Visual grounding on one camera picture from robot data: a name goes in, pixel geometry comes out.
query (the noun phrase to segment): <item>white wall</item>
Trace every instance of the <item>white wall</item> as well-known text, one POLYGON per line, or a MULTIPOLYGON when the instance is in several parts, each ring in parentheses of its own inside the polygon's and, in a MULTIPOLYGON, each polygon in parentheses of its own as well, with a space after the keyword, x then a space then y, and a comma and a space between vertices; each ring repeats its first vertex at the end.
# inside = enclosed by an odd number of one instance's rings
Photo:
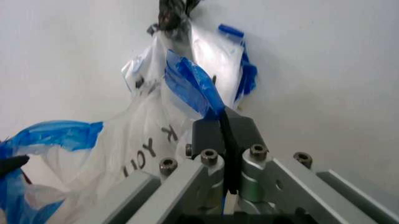
MULTIPOLYGON (((0 139, 123 111, 120 68, 149 45, 157 0, 0 1, 0 139)), ((277 157, 310 153, 399 196, 399 1, 206 0, 245 31, 258 89, 242 105, 277 157)))

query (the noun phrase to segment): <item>bolt head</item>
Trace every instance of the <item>bolt head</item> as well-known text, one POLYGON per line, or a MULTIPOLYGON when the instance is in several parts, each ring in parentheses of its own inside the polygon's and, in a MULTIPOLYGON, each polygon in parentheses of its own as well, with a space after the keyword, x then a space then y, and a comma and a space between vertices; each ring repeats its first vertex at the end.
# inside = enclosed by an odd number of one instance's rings
POLYGON ((298 162, 302 163, 302 165, 304 165, 305 167, 307 167, 308 169, 310 169, 310 167, 312 166, 312 162, 313 159, 312 157, 304 152, 296 152, 294 154, 294 159, 296 159, 298 162))
POLYGON ((186 144, 185 145, 185 155, 187 157, 191 157, 192 156, 192 144, 186 144))
POLYGON ((268 149, 260 144, 254 144, 249 149, 250 155, 257 161, 263 161, 266 159, 266 155, 268 153, 268 149))
POLYGON ((169 176, 178 167, 178 162, 173 158, 164 158, 159 163, 159 171, 165 176, 169 176))
POLYGON ((205 165, 212 166, 215 165, 218 161, 218 153, 211 149, 204 149, 201 152, 201 162, 205 165))

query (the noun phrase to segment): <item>blue plastic sheet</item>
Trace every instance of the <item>blue plastic sheet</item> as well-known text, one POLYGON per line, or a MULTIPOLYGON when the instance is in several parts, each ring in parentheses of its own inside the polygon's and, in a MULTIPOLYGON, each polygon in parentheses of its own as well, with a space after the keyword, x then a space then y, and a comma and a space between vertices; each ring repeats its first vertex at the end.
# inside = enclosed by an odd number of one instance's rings
POLYGON ((62 202, 33 209, 25 200, 25 183, 20 169, 0 179, 0 208, 5 212, 8 224, 43 224, 62 202))
POLYGON ((238 91, 235 96, 235 100, 244 94, 250 94, 256 88, 255 78, 257 76, 257 67, 249 61, 247 54, 247 48, 244 41, 244 33, 238 29, 224 24, 219 25, 218 30, 226 35, 230 40, 241 44, 244 47, 244 53, 242 54, 241 67, 242 67, 242 77, 240 84, 238 86, 238 91))
MULTIPOLYGON (((59 145, 65 150, 90 150, 96 144, 102 122, 48 121, 30 126, 16 136, 0 143, 0 159, 15 155, 37 154, 36 147, 59 145)), ((8 224, 42 224, 59 208, 63 201, 54 202, 40 209, 33 209, 25 200, 25 181, 21 169, 0 179, 0 208, 8 224)))
POLYGON ((165 81, 177 96, 203 117, 217 119, 224 110, 224 103, 208 74, 172 50, 166 55, 165 81))

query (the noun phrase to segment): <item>plastic bag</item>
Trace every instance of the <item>plastic bag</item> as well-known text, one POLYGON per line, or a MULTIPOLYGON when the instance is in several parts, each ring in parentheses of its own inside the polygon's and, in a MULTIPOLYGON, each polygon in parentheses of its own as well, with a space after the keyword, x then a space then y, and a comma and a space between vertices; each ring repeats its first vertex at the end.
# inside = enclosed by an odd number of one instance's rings
POLYGON ((243 53, 242 42, 186 20, 173 36, 155 33, 122 69, 132 101, 120 115, 91 124, 43 122, 0 143, 0 159, 39 154, 71 189, 29 185, 20 170, 9 173, 0 179, 7 223, 72 223, 131 172, 159 175, 164 157, 182 161, 193 121, 217 118, 242 95, 243 53))

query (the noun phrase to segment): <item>white plastic bag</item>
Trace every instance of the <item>white plastic bag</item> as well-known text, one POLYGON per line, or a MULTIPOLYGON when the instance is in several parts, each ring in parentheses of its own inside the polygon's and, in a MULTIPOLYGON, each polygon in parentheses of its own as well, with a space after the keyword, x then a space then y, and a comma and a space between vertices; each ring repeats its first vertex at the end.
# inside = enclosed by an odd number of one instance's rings
POLYGON ((189 106, 192 99, 181 100, 184 96, 176 95, 165 82, 168 49, 192 59, 210 78, 215 76, 224 104, 236 105, 244 77, 242 42, 189 21, 173 36, 157 32, 152 45, 122 69, 132 93, 126 111, 91 124, 39 123, 0 143, 0 159, 39 154, 71 189, 62 193, 28 185, 20 170, 8 174, 0 180, 0 208, 8 223, 72 223, 131 172, 141 169, 159 175, 161 159, 184 159, 192 123, 204 114, 196 112, 201 108, 189 106))

